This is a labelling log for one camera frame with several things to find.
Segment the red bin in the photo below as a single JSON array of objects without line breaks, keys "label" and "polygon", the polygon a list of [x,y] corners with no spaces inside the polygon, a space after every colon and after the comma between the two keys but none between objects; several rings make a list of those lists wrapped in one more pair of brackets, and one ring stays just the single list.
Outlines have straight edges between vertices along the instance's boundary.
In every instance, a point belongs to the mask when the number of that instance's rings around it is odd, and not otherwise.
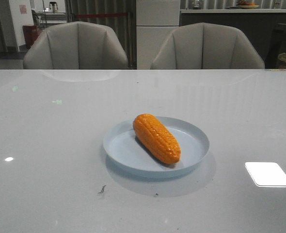
[{"label": "red bin", "polygon": [[41,30],[36,25],[23,25],[23,33],[26,43],[26,48],[30,49],[41,33]]}]

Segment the orange toy corn cob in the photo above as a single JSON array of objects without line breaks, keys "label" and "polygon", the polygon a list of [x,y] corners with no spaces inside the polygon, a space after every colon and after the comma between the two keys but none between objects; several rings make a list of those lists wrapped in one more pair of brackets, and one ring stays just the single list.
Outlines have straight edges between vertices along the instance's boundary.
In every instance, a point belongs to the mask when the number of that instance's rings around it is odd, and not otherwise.
[{"label": "orange toy corn cob", "polygon": [[181,149],[170,131],[152,114],[138,115],[133,129],[140,142],[151,154],[165,164],[180,161]]}]

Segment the beige upholstered chair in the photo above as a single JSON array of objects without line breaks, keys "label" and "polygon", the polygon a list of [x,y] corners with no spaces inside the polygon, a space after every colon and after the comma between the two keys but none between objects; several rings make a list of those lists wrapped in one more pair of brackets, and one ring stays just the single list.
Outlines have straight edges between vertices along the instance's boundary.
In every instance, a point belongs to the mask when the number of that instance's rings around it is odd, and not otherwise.
[{"label": "beige upholstered chair", "polygon": [[241,30],[201,22],[170,31],[150,68],[171,70],[264,67],[264,61]]},{"label": "beige upholstered chair", "polygon": [[23,59],[24,69],[127,69],[111,27],[71,22],[43,30]]}]

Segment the light blue round plate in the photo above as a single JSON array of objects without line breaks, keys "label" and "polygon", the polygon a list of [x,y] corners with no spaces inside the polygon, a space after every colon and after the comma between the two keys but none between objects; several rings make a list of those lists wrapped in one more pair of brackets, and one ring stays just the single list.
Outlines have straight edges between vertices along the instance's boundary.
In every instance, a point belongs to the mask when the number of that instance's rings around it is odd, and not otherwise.
[{"label": "light blue round plate", "polygon": [[183,176],[193,171],[209,151],[206,134],[180,119],[159,116],[158,120],[180,145],[178,163],[167,165],[156,159],[136,137],[132,119],[117,124],[104,136],[103,147],[113,163],[128,173],[155,179]]}]

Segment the fruit bowl on counter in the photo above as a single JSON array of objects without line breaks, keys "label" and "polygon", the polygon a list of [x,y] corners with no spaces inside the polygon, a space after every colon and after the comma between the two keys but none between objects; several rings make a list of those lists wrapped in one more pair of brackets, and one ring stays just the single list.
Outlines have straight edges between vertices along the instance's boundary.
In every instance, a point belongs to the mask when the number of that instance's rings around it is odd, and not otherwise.
[{"label": "fruit bowl on counter", "polygon": [[237,7],[241,8],[241,9],[256,9],[259,7],[259,5],[257,5],[254,2],[249,2],[246,0],[238,0],[236,2]]}]

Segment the right beige upholstered chair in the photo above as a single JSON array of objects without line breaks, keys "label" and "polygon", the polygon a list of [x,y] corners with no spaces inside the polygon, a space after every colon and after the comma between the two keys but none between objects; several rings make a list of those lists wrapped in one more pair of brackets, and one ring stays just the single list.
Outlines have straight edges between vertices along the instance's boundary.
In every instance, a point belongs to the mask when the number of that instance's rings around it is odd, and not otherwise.
[{"label": "right beige upholstered chair", "polygon": [[150,68],[171,70],[264,67],[264,61],[241,30],[201,22],[170,31]]}]

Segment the white drawer cabinet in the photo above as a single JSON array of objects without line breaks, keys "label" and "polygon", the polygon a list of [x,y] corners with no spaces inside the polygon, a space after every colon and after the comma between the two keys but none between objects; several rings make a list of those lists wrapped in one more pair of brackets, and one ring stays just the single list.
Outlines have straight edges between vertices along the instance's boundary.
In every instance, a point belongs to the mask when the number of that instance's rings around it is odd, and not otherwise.
[{"label": "white drawer cabinet", "polygon": [[165,36],[179,26],[179,0],[136,1],[137,69],[149,69]]}]

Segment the left beige upholstered chair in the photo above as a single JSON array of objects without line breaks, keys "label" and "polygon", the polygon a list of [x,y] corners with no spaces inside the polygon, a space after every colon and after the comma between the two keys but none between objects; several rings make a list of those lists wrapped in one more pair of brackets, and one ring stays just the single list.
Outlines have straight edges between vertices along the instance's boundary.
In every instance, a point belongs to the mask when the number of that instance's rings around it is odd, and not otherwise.
[{"label": "left beige upholstered chair", "polygon": [[43,30],[23,59],[24,69],[127,69],[111,27],[71,22]]}]

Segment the dark grey sideboard counter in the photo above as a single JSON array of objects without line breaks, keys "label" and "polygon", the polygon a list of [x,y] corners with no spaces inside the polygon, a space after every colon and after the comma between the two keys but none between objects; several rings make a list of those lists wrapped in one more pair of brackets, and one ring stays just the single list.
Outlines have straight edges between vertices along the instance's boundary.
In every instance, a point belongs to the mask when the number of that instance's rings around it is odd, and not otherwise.
[{"label": "dark grey sideboard counter", "polygon": [[286,9],[181,10],[180,26],[199,22],[240,29],[268,68],[277,67],[278,55],[286,53]]}]

